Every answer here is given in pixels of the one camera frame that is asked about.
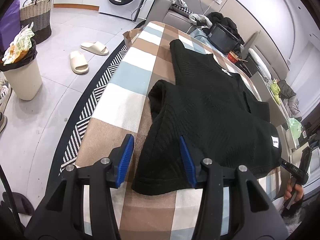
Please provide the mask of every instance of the white pillow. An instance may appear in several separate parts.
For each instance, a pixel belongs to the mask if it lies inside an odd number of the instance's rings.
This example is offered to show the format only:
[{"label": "white pillow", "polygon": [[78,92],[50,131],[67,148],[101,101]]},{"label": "white pillow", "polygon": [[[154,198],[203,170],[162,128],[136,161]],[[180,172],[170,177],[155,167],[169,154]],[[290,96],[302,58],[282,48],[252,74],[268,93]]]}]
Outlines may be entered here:
[{"label": "white pillow", "polygon": [[253,50],[249,49],[249,53],[252,56],[253,60],[257,63],[259,69],[261,70],[262,74],[271,79],[271,74],[266,66],[266,64],[262,61],[262,59],[259,57],[259,55]]}]

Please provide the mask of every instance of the metal screw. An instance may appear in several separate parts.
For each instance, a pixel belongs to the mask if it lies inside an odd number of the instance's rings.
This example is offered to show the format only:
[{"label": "metal screw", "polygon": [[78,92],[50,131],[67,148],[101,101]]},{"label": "metal screw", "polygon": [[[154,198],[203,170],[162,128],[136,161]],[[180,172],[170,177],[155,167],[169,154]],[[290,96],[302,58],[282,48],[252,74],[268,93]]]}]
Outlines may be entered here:
[{"label": "metal screw", "polygon": [[75,167],[74,167],[72,164],[70,164],[70,165],[68,165],[68,166],[66,167],[66,170],[67,170],[67,171],[73,171],[74,168],[75,168]]},{"label": "metal screw", "polygon": [[108,163],[110,162],[110,159],[107,158],[107,157],[105,157],[105,158],[102,158],[102,159],[100,160],[100,162],[101,162],[102,164],[108,164]]},{"label": "metal screw", "polygon": [[245,166],[245,165],[240,165],[239,166],[239,171],[245,172],[247,170],[248,170],[247,166]]},{"label": "metal screw", "polygon": [[212,164],[212,160],[211,160],[210,158],[204,158],[204,159],[202,160],[202,162],[203,162],[205,165],[210,165],[210,164]]}]

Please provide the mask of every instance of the woven basket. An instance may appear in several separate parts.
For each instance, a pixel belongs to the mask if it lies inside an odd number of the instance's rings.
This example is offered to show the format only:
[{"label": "woven basket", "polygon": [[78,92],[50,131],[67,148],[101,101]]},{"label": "woven basket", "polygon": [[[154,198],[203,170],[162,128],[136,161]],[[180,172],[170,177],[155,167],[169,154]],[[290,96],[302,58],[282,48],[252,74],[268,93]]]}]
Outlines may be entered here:
[{"label": "woven basket", "polygon": [[51,35],[50,12],[51,0],[31,0],[32,2],[20,9],[21,27],[25,27],[33,22],[32,31],[36,44],[46,40]]}]

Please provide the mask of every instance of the wooden baseboard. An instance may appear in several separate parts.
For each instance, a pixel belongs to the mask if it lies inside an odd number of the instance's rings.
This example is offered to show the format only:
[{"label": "wooden baseboard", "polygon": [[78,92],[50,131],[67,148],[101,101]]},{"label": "wooden baseboard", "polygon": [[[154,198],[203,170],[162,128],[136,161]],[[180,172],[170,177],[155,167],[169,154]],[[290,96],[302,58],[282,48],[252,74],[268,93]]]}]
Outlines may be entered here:
[{"label": "wooden baseboard", "polygon": [[86,9],[99,11],[99,6],[87,5],[87,4],[76,4],[76,3],[54,3],[54,8],[76,8],[76,9]]}]

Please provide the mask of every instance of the sweater label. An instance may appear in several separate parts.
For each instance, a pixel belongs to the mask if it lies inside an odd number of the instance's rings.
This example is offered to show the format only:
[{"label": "sweater label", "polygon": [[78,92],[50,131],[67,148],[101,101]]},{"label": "sweater label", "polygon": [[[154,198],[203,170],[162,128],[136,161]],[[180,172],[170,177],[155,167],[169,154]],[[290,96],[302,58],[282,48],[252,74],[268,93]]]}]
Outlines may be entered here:
[{"label": "sweater label", "polygon": [[276,147],[276,148],[279,148],[279,138],[278,137],[273,137],[273,136],[271,136],[271,138],[272,138],[273,146]]}]

